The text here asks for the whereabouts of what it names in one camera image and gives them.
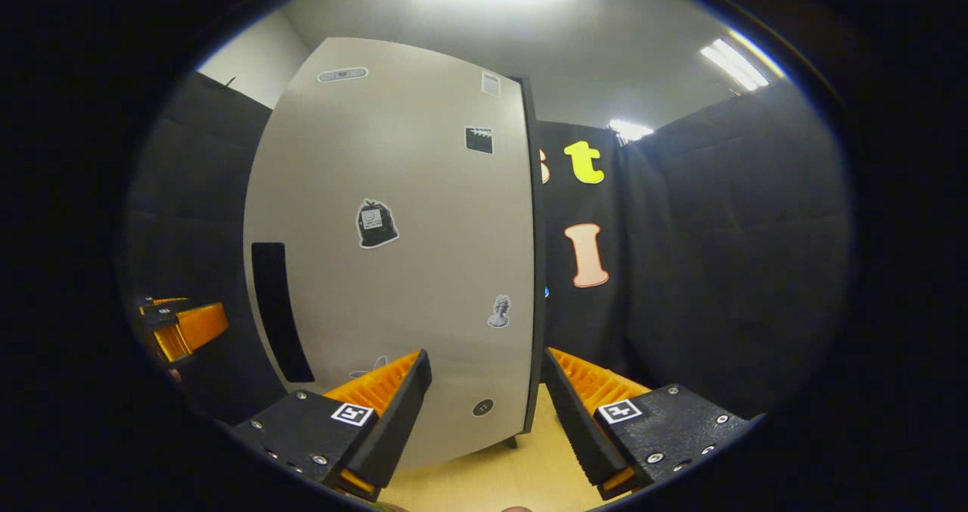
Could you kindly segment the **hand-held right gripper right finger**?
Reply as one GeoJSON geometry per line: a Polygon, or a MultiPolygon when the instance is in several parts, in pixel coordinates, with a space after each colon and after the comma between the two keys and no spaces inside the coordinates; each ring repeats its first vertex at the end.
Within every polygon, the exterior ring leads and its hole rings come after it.
{"type": "Polygon", "coordinates": [[[650,389],[556,348],[543,379],[585,477],[605,501],[708,463],[757,426],[681,384],[650,389]]]}

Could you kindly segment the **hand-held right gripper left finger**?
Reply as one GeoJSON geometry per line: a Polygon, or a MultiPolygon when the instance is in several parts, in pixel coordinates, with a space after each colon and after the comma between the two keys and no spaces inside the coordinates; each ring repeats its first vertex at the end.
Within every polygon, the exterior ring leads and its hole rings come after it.
{"type": "Polygon", "coordinates": [[[433,381],[424,349],[324,394],[295,390],[231,427],[246,449],[308,484],[376,501],[433,381]]]}

